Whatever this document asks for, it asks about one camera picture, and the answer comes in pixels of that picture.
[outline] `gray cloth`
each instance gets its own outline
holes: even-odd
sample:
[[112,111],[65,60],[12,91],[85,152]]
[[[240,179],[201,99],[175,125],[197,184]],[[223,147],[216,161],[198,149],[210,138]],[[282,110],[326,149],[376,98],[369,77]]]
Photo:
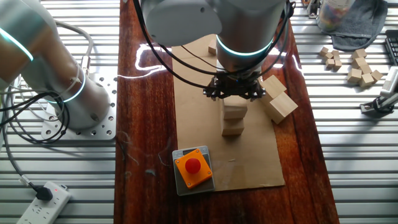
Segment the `gray cloth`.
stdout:
[[333,47],[353,51],[365,49],[376,39],[387,17],[387,2],[382,0],[356,0],[341,26],[332,32]]

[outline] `gray base plate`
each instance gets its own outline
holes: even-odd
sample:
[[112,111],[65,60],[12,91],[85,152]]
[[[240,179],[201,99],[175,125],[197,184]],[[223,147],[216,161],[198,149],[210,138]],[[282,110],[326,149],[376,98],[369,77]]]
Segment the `gray base plate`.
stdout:
[[210,155],[209,155],[209,150],[207,146],[200,146],[200,147],[193,147],[190,149],[181,149],[181,150],[176,150],[173,151],[172,156],[173,156],[173,165],[174,165],[174,175],[175,175],[175,183],[177,186],[177,194],[179,196],[184,196],[184,195],[190,195],[190,194],[198,194],[202,192],[209,192],[209,191],[214,191],[215,185],[214,185],[214,178],[211,177],[210,179],[204,181],[203,183],[197,185],[193,189],[189,189],[187,185],[185,184],[180,171],[178,170],[177,166],[175,165],[175,161],[182,156],[188,154],[189,152],[192,152],[195,149],[199,149],[200,152],[203,154],[203,157],[205,158],[207,164],[209,165],[211,169],[211,162],[210,162]]
[[[67,130],[67,133],[62,137],[62,140],[111,140],[116,135],[116,103],[118,89],[118,82],[116,75],[102,75],[93,73],[89,75],[90,78],[102,86],[108,92],[109,98],[111,100],[110,108],[108,114],[98,125],[83,130]],[[46,111],[50,114],[55,114],[55,109],[50,104],[47,105]],[[50,115],[46,113],[45,118],[49,119]],[[48,138],[56,133],[61,125],[59,121],[44,121],[42,128],[42,137]]]

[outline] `emergency stop button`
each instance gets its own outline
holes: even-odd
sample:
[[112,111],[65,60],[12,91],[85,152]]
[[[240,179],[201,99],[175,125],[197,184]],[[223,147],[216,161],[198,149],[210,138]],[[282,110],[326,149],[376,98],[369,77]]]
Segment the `emergency stop button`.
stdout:
[[196,158],[191,158],[186,161],[185,169],[190,174],[196,174],[200,170],[200,162]]
[[187,155],[176,159],[175,165],[189,189],[196,187],[213,176],[206,159],[199,149],[195,149]]

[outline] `cardboard sheet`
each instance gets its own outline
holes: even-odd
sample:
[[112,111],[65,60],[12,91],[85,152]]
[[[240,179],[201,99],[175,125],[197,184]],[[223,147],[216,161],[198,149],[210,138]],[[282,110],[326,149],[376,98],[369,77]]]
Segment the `cardboard sheet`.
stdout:
[[[207,62],[216,57],[207,53],[214,36],[206,36],[186,47]],[[215,68],[187,54],[181,47],[173,53],[196,67]],[[201,74],[173,61],[173,69],[182,77],[207,85],[211,76]],[[249,103],[241,136],[221,136],[220,102],[202,95],[202,90],[174,80],[178,148],[208,146],[216,190],[250,189],[284,185],[274,128],[260,101]]]

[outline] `cube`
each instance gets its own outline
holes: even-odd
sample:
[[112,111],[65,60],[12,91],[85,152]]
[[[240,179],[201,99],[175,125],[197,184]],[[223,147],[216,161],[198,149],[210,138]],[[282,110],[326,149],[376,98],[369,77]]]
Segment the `cube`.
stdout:
[[241,135],[244,130],[244,122],[242,118],[224,120],[221,117],[221,135],[236,136]]
[[372,85],[374,82],[374,79],[370,73],[364,74],[361,77],[361,80],[359,81],[360,87],[364,88],[367,86]]
[[379,71],[377,71],[377,70],[375,70],[374,72],[372,72],[371,75],[372,75],[372,77],[373,77],[373,79],[374,79],[373,84],[377,83],[377,81],[379,81],[379,80],[383,77],[383,74],[381,74],[381,73],[380,73]]
[[208,51],[209,51],[210,54],[212,54],[212,55],[216,55],[217,54],[217,46],[216,45],[217,45],[216,44],[216,40],[212,40],[210,42],[209,47],[208,47]]
[[352,54],[351,57],[352,57],[353,59],[356,59],[356,58],[360,58],[360,57],[365,58],[366,56],[368,56],[368,55],[367,55],[367,53],[365,52],[365,49],[358,49],[358,50],[354,51],[354,53]]
[[271,120],[279,124],[297,107],[297,104],[286,93],[282,93],[266,104],[265,111]]
[[362,74],[372,73],[371,67],[368,64],[359,66],[359,69],[362,71]]
[[269,103],[286,90],[286,87],[275,75],[271,75],[263,82],[260,82],[260,85],[266,89],[266,96],[260,99],[263,103]]
[[332,69],[335,66],[335,61],[333,59],[326,60],[326,68]]
[[338,71],[341,66],[343,66],[341,60],[335,60],[335,66],[333,67],[334,71]]
[[332,59],[332,58],[333,58],[333,54],[331,54],[331,53],[325,54],[325,60]]
[[333,59],[335,59],[335,60],[340,60],[340,53],[339,53],[338,50],[333,50],[333,51],[331,52],[331,54],[333,55]]
[[327,53],[329,52],[329,49],[326,47],[323,47],[322,50],[319,52],[319,54],[324,57]]
[[353,68],[348,73],[347,81],[350,83],[357,83],[361,80],[361,78],[362,78],[362,71],[359,69]]
[[360,68],[362,65],[367,65],[365,58],[356,58],[353,60],[352,66],[353,68]]
[[240,96],[230,96],[220,101],[222,119],[244,118],[248,112],[248,101]]

